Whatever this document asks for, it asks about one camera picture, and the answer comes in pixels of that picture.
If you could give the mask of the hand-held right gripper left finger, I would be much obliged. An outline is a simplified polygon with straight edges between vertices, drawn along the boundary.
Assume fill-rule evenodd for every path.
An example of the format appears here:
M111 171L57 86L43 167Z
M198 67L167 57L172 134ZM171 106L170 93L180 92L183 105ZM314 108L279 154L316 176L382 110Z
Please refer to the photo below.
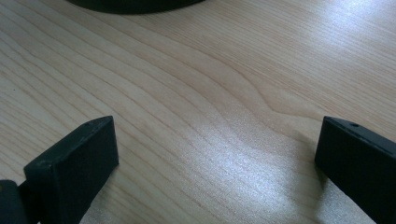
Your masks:
M23 168L29 224L78 224L118 164L111 116L77 127Z

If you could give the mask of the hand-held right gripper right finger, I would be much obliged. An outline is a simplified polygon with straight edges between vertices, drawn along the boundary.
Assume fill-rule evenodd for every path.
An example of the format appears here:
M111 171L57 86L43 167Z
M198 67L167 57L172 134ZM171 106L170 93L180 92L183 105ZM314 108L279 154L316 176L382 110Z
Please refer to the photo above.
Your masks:
M376 224L396 224L396 142L325 117L315 164Z

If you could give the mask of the black trash bin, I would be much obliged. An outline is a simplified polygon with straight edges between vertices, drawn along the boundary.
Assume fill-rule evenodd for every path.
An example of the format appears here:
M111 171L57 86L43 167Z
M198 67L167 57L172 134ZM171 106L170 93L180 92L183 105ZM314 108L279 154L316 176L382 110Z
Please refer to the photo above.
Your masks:
M112 14L149 14L189 7L205 0L66 0L89 10Z

